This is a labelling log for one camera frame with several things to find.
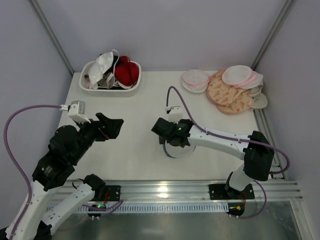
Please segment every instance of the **white basket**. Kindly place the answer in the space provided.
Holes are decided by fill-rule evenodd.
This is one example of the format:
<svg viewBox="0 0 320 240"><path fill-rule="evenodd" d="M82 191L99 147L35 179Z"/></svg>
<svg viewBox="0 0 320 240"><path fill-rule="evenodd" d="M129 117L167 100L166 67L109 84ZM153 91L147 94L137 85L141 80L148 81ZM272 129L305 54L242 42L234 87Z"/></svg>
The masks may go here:
<svg viewBox="0 0 320 240"><path fill-rule="evenodd" d="M79 86L80 88L85 91L86 93L92 95L92 96L105 96L105 97L131 97L133 96L136 92L137 89L140 85L141 81L141 66L139 63L135 61L131 61L131 63L134 63L138 66L139 68L139 76L138 76L138 81L136 84L130 88L130 89L124 89L124 90L110 90L110 89L88 89L86 88L86 79L85 75L88 74L89 68L95 63L96 61L91 61L87 63L84 68L82 69L81 75L80 75L80 80L79 80Z"/></svg>

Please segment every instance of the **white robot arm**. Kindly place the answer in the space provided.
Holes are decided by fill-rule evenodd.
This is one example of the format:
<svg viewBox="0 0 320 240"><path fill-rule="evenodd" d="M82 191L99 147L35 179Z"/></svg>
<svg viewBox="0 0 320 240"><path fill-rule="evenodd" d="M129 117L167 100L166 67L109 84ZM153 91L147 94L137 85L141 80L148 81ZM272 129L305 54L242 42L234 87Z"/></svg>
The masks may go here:
<svg viewBox="0 0 320 240"><path fill-rule="evenodd" d="M266 181L269 177L274 151L270 148L248 142L233 141L213 136L208 132L232 139L254 140L269 144L265 136L258 131L251 135L240 135L217 131L207 127L200 130L190 119L181 119L180 106L167 107L168 120L159 118L152 132L159 136L160 144L170 144L174 147L201 146L215 149L236 158L244 163L229 175L225 190L232 199L240 199L241 192L253 180Z"/></svg>
<svg viewBox="0 0 320 240"><path fill-rule="evenodd" d="M123 119L109 119L102 113L96 114L96 121L88 119L84 115L83 101L62 105L61 110L68 111L79 131L71 125L55 131L49 141L49 151L38 161L32 174L31 196L27 196L12 224L0 230L0 240L49 240L77 208L106 194L105 182L91 174L74 193L46 212L54 195L92 144L116 139L124 122Z"/></svg>

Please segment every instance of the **black base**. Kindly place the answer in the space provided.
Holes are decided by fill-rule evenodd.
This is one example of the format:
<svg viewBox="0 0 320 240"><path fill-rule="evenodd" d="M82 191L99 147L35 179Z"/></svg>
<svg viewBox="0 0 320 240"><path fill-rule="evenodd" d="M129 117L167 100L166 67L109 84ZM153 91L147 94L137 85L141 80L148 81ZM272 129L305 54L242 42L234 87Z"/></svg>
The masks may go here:
<svg viewBox="0 0 320 240"><path fill-rule="evenodd" d="M103 211L104 209L106 209L106 205L104 204L94 204L92 205L92 207L95 207L95 208L100 208L101 211ZM95 209L88 209L88 216L91 218L91 217L100 217L101 216L101 213L95 213L95 212L98 212L98 210L95 210Z"/></svg>
<svg viewBox="0 0 320 240"><path fill-rule="evenodd" d="M239 217L245 212L245 206L242 202L228 203L228 209L229 209L229 211L227 212L228 215L231 214Z"/></svg>
<svg viewBox="0 0 320 240"><path fill-rule="evenodd" d="M7 230L6 227L0 229L0 240L8 240L6 230Z"/></svg>
<svg viewBox="0 0 320 240"><path fill-rule="evenodd" d="M104 186L104 193L108 193L108 202L117 202L120 200L121 186L120 185L106 185ZM93 202L104 202L106 195L103 194L101 197L95 197L91 201Z"/></svg>
<svg viewBox="0 0 320 240"><path fill-rule="evenodd" d="M210 194L210 200L241 200L241 197L238 198L231 198L227 191L225 190L226 184L210 184L209 185L209 194ZM242 191L245 195L245 199L255 199L255 193L252 188L252 184L248 184L245 189Z"/></svg>

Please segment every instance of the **purple cable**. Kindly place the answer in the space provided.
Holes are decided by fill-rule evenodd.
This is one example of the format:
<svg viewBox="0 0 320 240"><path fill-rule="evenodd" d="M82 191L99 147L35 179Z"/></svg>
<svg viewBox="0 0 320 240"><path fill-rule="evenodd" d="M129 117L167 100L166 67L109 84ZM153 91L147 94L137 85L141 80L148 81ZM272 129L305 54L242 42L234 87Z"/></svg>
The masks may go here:
<svg viewBox="0 0 320 240"><path fill-rule="evenodd" d="M103 211L107 211L110 210L112 208L114 208L113 210L111 210L110 212L103 214L103 216L100 217L100 219L105 218L111 214L113 214L116 210L118 210L118 208L120 208L120 206L124 203L124 200L121 199L120 201L118 201L117 203L115 203L114 205L108 207L108 208L98 208L98 207L93 207L93 206L89 206L89 205L82 205L84 207L87 207L89 209L97 209L97 210L103 210ZM64 228L64 229L58 229L57 232L65 232L65 231L69 231L71 229L74 229L75 227L79 226L80 224L83 224L84 222L91 220L92 218L88 217L80 222L78 222L77 224L73 225L72 227L68 227L68 228Z"/></svg>
<svg viewBox="0 0 320 240"><path fill-rule="evenodd" d="M87 204L83 204L82 206L83 207L86 207L86 208L88 208L88 209L92 209L92 210L100 210L100 212L104 212L104 211L108 211L108 210L110 210L110 209L113 209L117 204L119 204L119 203L123 203L124 202L124 200L123 199L121 199L121 200L119 200L119 201L117 201L115 204L113 204L112 206L110 206L110 207L107 207L107 208L99 208L99 207L94 207L94 206L90 206L90 205L87 205Z"/></svg>
<svg viewBox="0 0 320 240"><path fill-rule="evenodd" d="M8 120L6 121L5 123L5 126L4 126L4 130L3 130L3 141L4 141L4 146L5 146L5 149L6 151L8 152L8 155L9 157L11 158L13 164L16 166L16 168L18 169L18 171L20 172L20 174L22 175L22 177L24 178L25 182L26 182L26 185L28 187L28 198L26 200L27 204L24 206L22 212L20 213L19 217L17 218L15 224L13 225L13 228L12 228L12 231L11 231L11 234L10 234L10 238L9 240L12 240L12 238L14 237L14 234L17 230L17 227L18 227L18 224L20 223L21 219L23 218L23 216L25 215L28 207L29 207L29 204L30 204L30 201L31 201L31 197L32 197L32 187L31 187L31 183L29 181L29 178L27 177L26 173L24 172L24 170L21 168L21 166L19 165L19 163L17 162L17 160L15 159L14 155L12 154L11 152L11 149L9 147L9 143L8 143L8 128L9 128L9 124L10 122L12 121L12 119L18 115L19 113L22 113L26 110L30 110L30 109L37 109L37 108L55 108L55 109L60 109L61 106L58 106L58 105L33 105L33 106L27 106L27 107L24 107L18 111L16 111L15 113L13 113L9 118Z"/></svg>
<svg viewBox="0 0 320 240"><path fill-rule="evenodd" d="M284 169L280 170L280 171L271 171L270 174L282 174L284 173L285 171L288 170L288 168L290 167L290 159L289 157L287 156L287 154L285 152L283 152L281 149L275 147L275 146L272 146L270 144L267 144L267 143L264 143L264 142L259 142L259 141L254 141L254 140L247 140L247 139L238 139L238 138L234 138L234 137L229 137L229 136L223 136L223 135L219 135L219 134L216 134L216 133L213 133L213 132L210 132L210 131L206 131L204 128L202 128L201 126L199 126L196 121L193 119L188 107L187 107L187 104L185 102L185 100L183 99L181 93L178 91L178 89L174 86L170 86L169 89L168 89L168 92L166 94L166 107L168 107L169 105L169 95L170 95L170 90L171 89L174 89L175 92L178 94L190 120L192 121L192 123L201 131L203 131L204 133L206 134L209 134L211 136L214 136L214 137L217 137L217 138L220 138L220 139L226 139L226 140L231 140L231 141L235 141L235 142L242 142L242 143L250 143L250 144L257 144L257 145L261 145L261 146L264 146L266 148L270 148L270 149L273 149L279 153L281 153L285 160L286 160L286 166Z"/></svg>
<svg viewBox="0 0 320 240"><path fill-rule="evenodd" d="M265 210L265 208L266 208L266 205L267 205L267 194L266 194L266 191L264 190L264 188L262 187L262 185L259 183L259 182L257 182L256 180L253 180L256 184L258 184L259 185L259 187L261 188L261 190L262 190L262 192L263 192L263 195L264 195L264 203L263 203L263 206L262 206L262 208L256 213L256 214L253 214L253 215L251 215L251 216L238 216L238 219L253 219L253 218L255 218L255 217L258 217L264 210Z"/></svg>

